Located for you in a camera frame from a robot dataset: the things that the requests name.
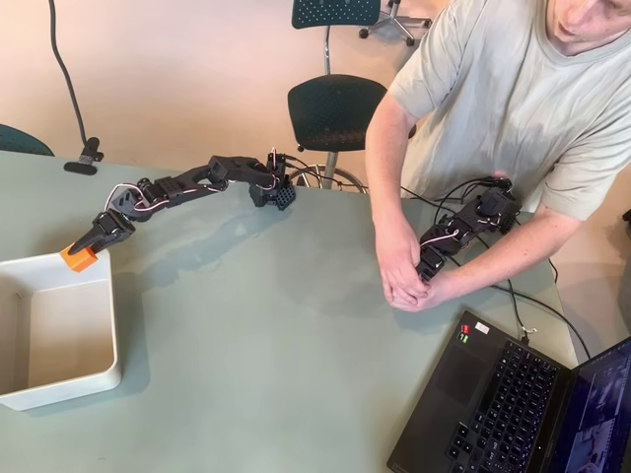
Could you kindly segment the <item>person's right hand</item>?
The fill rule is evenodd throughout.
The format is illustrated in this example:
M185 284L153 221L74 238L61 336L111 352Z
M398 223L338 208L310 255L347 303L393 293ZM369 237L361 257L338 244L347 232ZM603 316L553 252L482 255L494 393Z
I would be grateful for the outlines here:
M416 271L420 248L414 233L409 227L377 230L376 254L388 303L414 310L427 296Z

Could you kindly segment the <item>person's left hand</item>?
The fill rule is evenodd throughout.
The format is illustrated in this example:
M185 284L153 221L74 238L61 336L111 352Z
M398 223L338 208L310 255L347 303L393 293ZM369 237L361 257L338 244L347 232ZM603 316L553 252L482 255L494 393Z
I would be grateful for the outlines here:
M435 308L463 295L464 290L460 277L456 270L452 270L435 277L429 283L426 292L421 296L414 296L411 302L406 302L402 296L394 296L390 304L397 309L418 312Z

